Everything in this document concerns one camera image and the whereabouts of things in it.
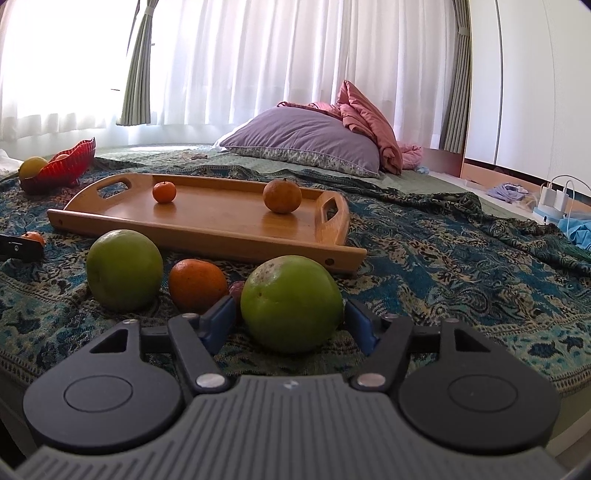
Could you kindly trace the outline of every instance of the lemon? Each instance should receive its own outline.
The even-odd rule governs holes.
[[[31,157],[22,162],[18,169],[18,177],[22,179],[30,179],[36,176],[41,169],[47,165],[47,160],[41,157]]]

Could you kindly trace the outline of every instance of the white cable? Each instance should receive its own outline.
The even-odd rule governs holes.
[[[566,235],[570,240],[570,237],[569,237],[570,212],[573,211],[573,205],[574,205],[574,182],[571,179],[568,179],[566,181],[566,183],[564,184],[564,190],[565,190],[566,196],[568,197],[569,196],[569,193],[568,193],[569,182],[573,186],[573,199],[570,201],[569,216],[566,217]]]
[[[581,182],[591,192],[591,187],[589,185],[587,185],[583,180],[578,179],[577,177],[573,177],[572,175],[556,175],[552,180],[550,180],[550,187],[549,188],[552,188],[552,183],[554,183],[554,180],[560,179],[562,177],[568,177],[570,179],[577,180],[577,181]],[[574,183],[573,183],[573,200],[574,200]]]
[[[556,175],[552,180],[550,180],[550,184],[548,185],[548,188],[551,189],[552,188],[552,183],[554,182],[554,180],[556,179],[560,179],[563,177],[568,177],[568,180],[566,181],[566,183],[564,184],[564,194],[569,197],[569,182],[570,184],[573,186],[573,198],[570,200],[570,208],[569,208],[569,215],[566,219],[566,231],[565,231],[565,235],[568,237],[568,239],[570,240],[569,237],[569,223],[570,223],[570,214],[573,211],[573,205],[574,205],[574,194],[575,194],[575,190],[574,190],[574,182],[573,180],[577,180],[579,182],[581,182],[583,185],[585,185],[587,187],[587,189],[591,192],[591,187],[589,185],[587,185],[583,180],[578,179],[577,177],[573,177],[572,175]]]

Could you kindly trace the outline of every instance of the patterned blanket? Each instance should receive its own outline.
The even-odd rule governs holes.
[[[48,208],[61,208],[82,187],[122,171],[255,181],[289,177],[302,186],[340,191],[351,213],[348,242],[368,250],[355,278],[337,279],[344,296],[378,314],[406,314],[423,325],[459,318],[549,377],[562,395],[589,382],[591,255],[572,247],[556,228],[486,215],[471,193],[403,194],[317,171],[262,175],[240,166],[200,165],[188,156],[152,166],[97,158],[79,187],[51,196],[27,197],[18,180],[0,183],[0,231],[40,231],[48,243],[41,263],[0,262],[0,368],[23,384],[123,318],[163,325],[176,313],[166,284],[152,306],[133,315],[101,308],[85,281],[93,239],[54,232],[47,220]],[[186,256],[163,257],[167,274]],[[229,281],[246,278],[254,268],[215,263]],[[352,373],[363,358],[345,331],[308,355],[278,356],[238,329],[216,360],[229,375],[306,375]],[[170,367],[165,356],[151,361]],[[427,361],[416,358],[411,369]]]

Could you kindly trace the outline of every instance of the pink cloth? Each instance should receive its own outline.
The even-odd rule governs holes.
[[[402,169],[415,170],[421,165],[423,159],[423,148],[420,145],[399,143],[402,152]]]
[[[423,157],[423,148],[419,145],[404,145],[404,149],[400,148],[386,117],[348,80],[341,85],[334,105],[324,102],[308,105],[281,102],[277,106],[317,110],[341,120],[352,132],[369,137],[378,146],[382,168],[396,175],[400,175],[403,168],[416,168]]]

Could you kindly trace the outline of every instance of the wardrobe door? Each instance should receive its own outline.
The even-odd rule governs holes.
[[[591,10],[578,0],[544,3],[556,82],[550,177],[572,175],[591,185]],[[576,189],[589,195],[581,185]]]
[[[470,0],[472,87],[465,157],[495,162],[501,108],[501,41],[495,0]]]
[[[496,164],[546,179],[554,137],[554,64],[544,2],[498,0],[498,6],[503,85]]]

